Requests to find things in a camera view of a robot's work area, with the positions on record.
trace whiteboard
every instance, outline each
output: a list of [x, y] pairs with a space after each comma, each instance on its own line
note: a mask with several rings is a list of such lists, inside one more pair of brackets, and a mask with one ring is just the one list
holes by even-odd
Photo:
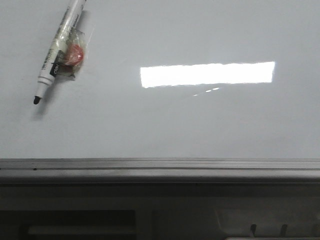
[[88, 0], [82, 69], [33, 105], [67, 4], [0, 1], [0, 158], [320, 157], [320, 1]]

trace metal ledge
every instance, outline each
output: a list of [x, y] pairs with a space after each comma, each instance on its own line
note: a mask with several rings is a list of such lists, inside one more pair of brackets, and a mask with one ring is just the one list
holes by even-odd
[[320, 159], [0, 159], [0, 184], [320, 183]]

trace black marker tip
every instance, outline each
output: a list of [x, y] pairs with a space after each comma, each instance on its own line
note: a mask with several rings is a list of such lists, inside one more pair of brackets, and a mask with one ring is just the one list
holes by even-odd
[[33, 104], [34, 104], [34, 105], [37, 105], [37, 104], [40, 102], [40, 100], [41, 100], [40, 97], [35, 96], [35, 97], [34, 97], [34, 100], [33, 100]]

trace red candy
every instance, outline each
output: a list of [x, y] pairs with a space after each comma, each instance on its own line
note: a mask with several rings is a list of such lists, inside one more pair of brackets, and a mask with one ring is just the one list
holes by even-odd
[[84, 50], [78, 44], [72, 44], [66, 53], [65, 59], [67, 61], [64, 64], [68, 66], [78, 65], [84, 59], [84, 55]]

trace plastic candy wrapper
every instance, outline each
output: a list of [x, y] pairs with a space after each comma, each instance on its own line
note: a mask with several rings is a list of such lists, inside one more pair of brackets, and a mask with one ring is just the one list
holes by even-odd
[[68, 41], [68, 49], [63, 58], [60, 58], [58, 75], [75, 79], [75, 73], [81, 68], [85, 57], [85, 34], [76, 29], [71, 30]]

